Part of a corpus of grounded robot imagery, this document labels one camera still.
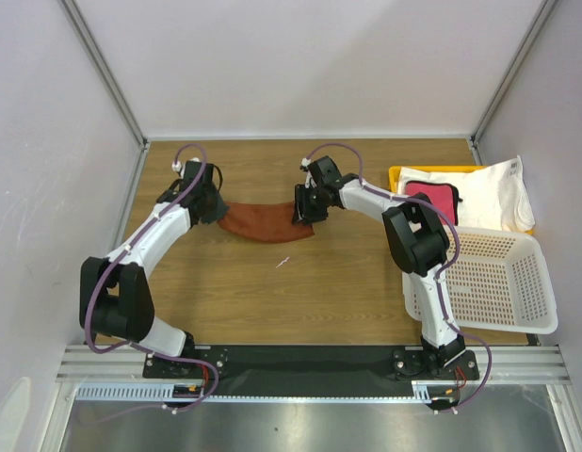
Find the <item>brown cloth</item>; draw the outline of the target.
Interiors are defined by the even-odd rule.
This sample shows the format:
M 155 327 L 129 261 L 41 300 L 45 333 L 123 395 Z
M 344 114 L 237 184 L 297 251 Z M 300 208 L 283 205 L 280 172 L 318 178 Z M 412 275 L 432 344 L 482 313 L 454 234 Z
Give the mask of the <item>brown cloth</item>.
M 242 238 L 260 243 L 281 244 L 315 235 L 311 225 L 293 223 L 294 202 L 252 204 L 229 202 L 218 226 Z

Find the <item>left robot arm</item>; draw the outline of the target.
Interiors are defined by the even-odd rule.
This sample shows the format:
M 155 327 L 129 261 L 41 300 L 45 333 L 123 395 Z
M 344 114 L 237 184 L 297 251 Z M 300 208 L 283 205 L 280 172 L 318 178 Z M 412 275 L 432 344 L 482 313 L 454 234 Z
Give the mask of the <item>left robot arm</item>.
M 173 164 L 178 178 L 156 199 L 133 234 L 103 258 L 81 266 L 79 323 L 89 347 L 107 353 L 129 345 L 163 363 L 177 377 L 199 363 L 193 336 L 155 313 L 149 278 L 183 235 L 226 215 L 221 169 L 197 159 Z

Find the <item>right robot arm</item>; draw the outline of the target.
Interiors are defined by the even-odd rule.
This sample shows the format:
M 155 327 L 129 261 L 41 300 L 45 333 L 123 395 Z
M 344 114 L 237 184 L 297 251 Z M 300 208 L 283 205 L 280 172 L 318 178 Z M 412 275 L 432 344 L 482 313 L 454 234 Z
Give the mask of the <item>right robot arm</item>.
M 311 225 L 323 221 L 331 207 L 381 222 L 392 259 L 409 277 L 419 301 L 424 369 L 436 379 L 447 377 L 456 369 L 465 344 L 449 307 L 445 270 L 450 240 L 441 214 L 426 195 L 400 196 L 357 174 L 343 175 L 328 156 L 315 161 L 305 158 L 300 168 L 306 180 L 295 186 L 292 222 Z

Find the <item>pink cloth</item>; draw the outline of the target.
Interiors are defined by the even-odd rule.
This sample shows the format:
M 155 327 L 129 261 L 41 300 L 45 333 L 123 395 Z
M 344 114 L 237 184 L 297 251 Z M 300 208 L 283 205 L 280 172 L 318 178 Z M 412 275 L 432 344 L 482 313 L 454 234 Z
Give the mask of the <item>pink cloth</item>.
M 431 183 L 411 180 L 404 185 L 403 193 L 415 196 L 426 195 L 431 204 L 444 213 L 455 226 L 459 224 L 458 207 L 462 202 L 459 190 L 449 183 Z

